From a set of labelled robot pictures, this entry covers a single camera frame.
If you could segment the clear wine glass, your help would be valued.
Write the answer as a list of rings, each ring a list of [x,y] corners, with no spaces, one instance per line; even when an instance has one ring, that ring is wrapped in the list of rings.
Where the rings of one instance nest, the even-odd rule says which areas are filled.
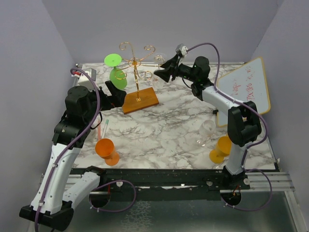
[[[167,61],[167,56],[164,53],[156,53],[154,55],[154,65],[156,66],[155,71],[161,69],[161,65]],[[157,75],[154,74],[151,80],[154,87],[162,87],[164,85],[164,81],[161,80]]]
[[[206,142],[212,137],[216,129],[216,125],[212,120],[205,120],[199,128],[199,139],[197,144],[205,146]]]

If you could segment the green plastic wine glass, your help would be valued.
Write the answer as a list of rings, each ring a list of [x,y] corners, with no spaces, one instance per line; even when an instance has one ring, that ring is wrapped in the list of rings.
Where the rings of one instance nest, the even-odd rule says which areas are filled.
[[[112,67],[110,81],[117,89],[124,90],[127,87],[126,74],[117,67],[121,62],[121,56],[115,53],[107,55],[104,59],[105,65]]]

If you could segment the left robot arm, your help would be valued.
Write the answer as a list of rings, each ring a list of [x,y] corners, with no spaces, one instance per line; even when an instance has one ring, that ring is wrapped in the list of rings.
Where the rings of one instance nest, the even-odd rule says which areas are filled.
[[[111,95],[102,88],[90,91],[84,86],[68,90],[66,111],[54,129],[51,157],[42,184],[31,204],[20,209],[21,218],[64,231],[79,203],[91,190],[103,190],[107,179],[96,168],[85,172],[71,188],[65,189],[75,159],[80,154],[91,126],[101,111],[122,107],[126,92],[107,81]]]

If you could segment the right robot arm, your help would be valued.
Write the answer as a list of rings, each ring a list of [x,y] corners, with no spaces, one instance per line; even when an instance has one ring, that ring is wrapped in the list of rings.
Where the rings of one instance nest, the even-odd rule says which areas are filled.
[[[239,184],[238,174],[244,171],[246,148],[254,142],[262,132],[259,114],[252,101],[237,103],[229,96],[224,97],[209,79],[210,66],[206,57],[199,56],[192,67],[180,64],[180,57],[173,58],[161,65],[161,69],[154,71],[165,82],[177,77],[191,83],[191,92],[199,100],[215,106],[227,116],[227,134],[231,140],[231,153],[225,165],[229,172],[222,176],[222,184],[227,189],[233,189]]]

